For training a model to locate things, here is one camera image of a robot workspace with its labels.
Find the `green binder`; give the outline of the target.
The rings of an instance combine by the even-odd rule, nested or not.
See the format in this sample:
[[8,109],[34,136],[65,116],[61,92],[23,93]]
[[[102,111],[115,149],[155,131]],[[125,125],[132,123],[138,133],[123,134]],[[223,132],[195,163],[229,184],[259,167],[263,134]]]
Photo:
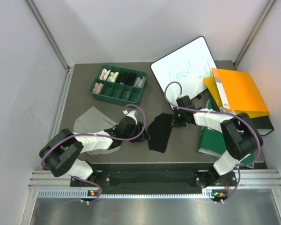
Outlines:
[[[213,109],[213,105],[213,99],[210,97],[206,103],[206,107],[208,109]],[[201,129],[198,152],[220,158],[225,151],[226,145],[222,133],[216,130],[212,130],[208,127],[203,127]],[[254,158],[255,155],[254,153],[252,153],[249,156],[245,157],[245,159],[243,159],[241,163],[249,163],[253,161]]]

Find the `white whiteboard black frame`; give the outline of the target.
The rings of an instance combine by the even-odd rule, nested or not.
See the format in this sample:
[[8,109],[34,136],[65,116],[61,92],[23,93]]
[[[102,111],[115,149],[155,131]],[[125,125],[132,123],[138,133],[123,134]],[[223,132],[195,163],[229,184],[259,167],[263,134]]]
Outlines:
[[212,77],[217,66],[200,36],[153,62],[150,68],[167,99],[176,104],[179,94],[193,99],[205,91],[204,78]]

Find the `cream rolled socks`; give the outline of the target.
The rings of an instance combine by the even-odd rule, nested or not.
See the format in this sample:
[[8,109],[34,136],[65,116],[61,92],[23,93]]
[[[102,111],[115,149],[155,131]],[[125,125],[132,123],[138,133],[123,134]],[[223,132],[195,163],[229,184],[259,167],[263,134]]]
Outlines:
[[110,76],[108,77],[107,81],[114,83],[119,75],[119,72],[111,72]]

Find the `grey rolled socks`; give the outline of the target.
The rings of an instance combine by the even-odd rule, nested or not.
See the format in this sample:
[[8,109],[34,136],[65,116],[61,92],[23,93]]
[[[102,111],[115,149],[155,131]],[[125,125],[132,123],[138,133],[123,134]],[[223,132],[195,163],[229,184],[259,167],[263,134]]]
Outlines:
[[135,81],[134,87],[142,88],[145,84],[146,78],[145,77],[138,77]]

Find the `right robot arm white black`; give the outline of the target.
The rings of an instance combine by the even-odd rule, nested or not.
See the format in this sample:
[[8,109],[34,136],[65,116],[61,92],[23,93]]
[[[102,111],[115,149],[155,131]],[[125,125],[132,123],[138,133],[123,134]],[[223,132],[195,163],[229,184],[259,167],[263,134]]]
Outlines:
[[234,115],[207,108],[196,108],[189,96],[179,95],[174,105],[172,125],[194,124],[222,134],[226,150],[210,169],[209,180],[221,185],[235,166],[254,152],[260,154],[263,140],[250,117],[242,112]]

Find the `black rolled underwear in tray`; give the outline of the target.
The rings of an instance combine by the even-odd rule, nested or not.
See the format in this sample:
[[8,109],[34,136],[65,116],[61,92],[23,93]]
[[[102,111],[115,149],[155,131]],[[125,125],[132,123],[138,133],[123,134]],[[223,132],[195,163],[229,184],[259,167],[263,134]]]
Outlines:
[[132,73],[132,72],[125,72],[121,73],[119,75],[119,78],[117,79],[117,83],[128,85],[128,86],[133,86],[134,82],[136,80],[137,74]]

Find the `pink rolled socks bottom-left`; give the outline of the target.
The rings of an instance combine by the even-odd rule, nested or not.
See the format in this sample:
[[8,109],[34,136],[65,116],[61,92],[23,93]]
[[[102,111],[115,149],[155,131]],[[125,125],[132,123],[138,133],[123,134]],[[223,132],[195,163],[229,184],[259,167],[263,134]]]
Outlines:
[[103,83],[95,83],[95,86],[94,86],[92,92],[95,94],[99,94],[103,88],[103,85],[104,85]]

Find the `green compartment tray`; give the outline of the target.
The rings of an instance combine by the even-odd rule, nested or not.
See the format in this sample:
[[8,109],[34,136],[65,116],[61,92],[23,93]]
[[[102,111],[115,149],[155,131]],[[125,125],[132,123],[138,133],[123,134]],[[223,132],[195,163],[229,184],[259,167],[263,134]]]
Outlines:
[[[102,81],[99,79],[102,70],[106,68],[106,69],[110,69],[111,72],[119,72],[119,75],[121,73],[125,73],[125,72],[132,72],[132,73],[136,73],[137,77],[145,77],[146,81],[147,81],[147,73],[143,72],[143,71],[139,71],[139,70],[135,70],[135,69],[131,69],[131,68],[125,68],[125,67],[119,67],[119,66],[115,66],[115,65],[110,65],[110,64],[104,64],[100,67],[99,71],[97,72],[91,86],[90,86],[90,93],[91,95],[94,97],[94,99],[99,100],[99,101],[103,101],[103,102],[107,102],[107,103],[111,103],[111,104],[115,104],[115,105],[122,105],[125,106],[127,104],[134,104],[134,105],[138,105],[139,102],[141,101],[141,97],[142,94],[144,92],[144,88],[146,83],[144,84],[144,86],[142,88],[136,88],[134,86],[128,86],[128,85],[124,85],[124,84],[120,84],[117,83],[117,79],[115,82],[108,82],[107,79],[105,81]],[[103,88],[101,90],[101,92],[99,94],[95,94],[92,92],[95,83],[103,83]]]

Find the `black binder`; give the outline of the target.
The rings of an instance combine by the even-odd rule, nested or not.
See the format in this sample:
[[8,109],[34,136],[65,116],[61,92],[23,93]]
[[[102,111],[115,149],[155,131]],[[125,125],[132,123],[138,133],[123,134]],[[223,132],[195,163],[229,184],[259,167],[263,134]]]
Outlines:
[[[225,112],[224,108],[222,106],[219,107],[212,97],[210,98],[209,102],[213,110],[217,112]],[[274,127],[270,121],[269,116],[251,118],[251,120],[261,136],[266,136],[267,134],[274,131]]]

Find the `black underwear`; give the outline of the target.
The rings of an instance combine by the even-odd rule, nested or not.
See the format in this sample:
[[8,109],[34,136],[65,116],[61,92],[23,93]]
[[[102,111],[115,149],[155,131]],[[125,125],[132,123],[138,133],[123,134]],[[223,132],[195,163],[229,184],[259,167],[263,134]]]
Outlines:
[[117,79],[117,83],[128,85],[128,86],[133,86],[134,82],[136,80],[137,74],[132,73],[132,72],[125,72],[121,73],[119,75],[119,78]]
[[169,137],[171,134],[172,114],[161,113],[156,116],[152,123],[148,126],[148,147],[160,153],[164,153],[167,148]]

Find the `aluminium frame rail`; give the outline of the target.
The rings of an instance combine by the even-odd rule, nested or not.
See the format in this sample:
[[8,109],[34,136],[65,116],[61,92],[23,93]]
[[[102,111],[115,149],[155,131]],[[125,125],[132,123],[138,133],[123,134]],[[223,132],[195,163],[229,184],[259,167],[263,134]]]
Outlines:
[[33,0],[25,0],[28,8],[32,12],[34,18],[36,19],[38,25],[40,26],[42,32],[44,33],[46,39],[48,40],[50,46],[52,47],[53,51],[55,52],[56,56],[58,57],[60,63],[62,64],[63,68],[68,71],[70,66],[68,65],[66,59],[64,58],[60,48],[58,47],[53,35],[51,34],[43,16],[41,15],[37,5]]

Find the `grey underwear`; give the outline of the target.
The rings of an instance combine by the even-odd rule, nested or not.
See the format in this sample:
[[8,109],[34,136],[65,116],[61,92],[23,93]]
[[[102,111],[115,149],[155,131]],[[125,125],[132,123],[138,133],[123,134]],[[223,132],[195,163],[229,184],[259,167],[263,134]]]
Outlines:
[[74,133],[95,133],[112,128],[114,125],[116,125],[116,122],[93,106],[76,119]]

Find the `orange binder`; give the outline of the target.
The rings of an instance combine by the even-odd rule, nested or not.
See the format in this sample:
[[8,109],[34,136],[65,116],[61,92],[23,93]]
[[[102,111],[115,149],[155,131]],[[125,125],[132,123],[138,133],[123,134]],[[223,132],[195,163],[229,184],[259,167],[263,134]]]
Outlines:
[[247,113],[250,118],[269,115],[249,73],[218,68],[213,68],[212,73],[212,77],[204,78],[204,83],[221,112]]

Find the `pink rolled socks top-left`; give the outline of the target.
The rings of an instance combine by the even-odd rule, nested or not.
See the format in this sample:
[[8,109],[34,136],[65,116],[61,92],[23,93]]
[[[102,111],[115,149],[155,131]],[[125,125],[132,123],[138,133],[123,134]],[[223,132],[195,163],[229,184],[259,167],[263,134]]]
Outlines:
[[110,72],[111,72],[110,69],[108,70],[108,69],[104,68],[101,72],[101,75],[100,75],[99,79],[102,80],[102,81],[105,81],[108,78]]

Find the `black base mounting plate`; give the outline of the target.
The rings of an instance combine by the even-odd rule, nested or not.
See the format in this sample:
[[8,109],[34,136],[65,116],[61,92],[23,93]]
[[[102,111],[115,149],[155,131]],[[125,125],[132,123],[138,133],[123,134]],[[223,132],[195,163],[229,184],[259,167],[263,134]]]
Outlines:
[[120,184],[186,184],[191,187],[206,188],[209,186],[234,186],[237,179],[234,172],[219,178],[212,177],[208,172],[199,171],[104,171],[94,172],[87,178],[101,187],[116,187]]

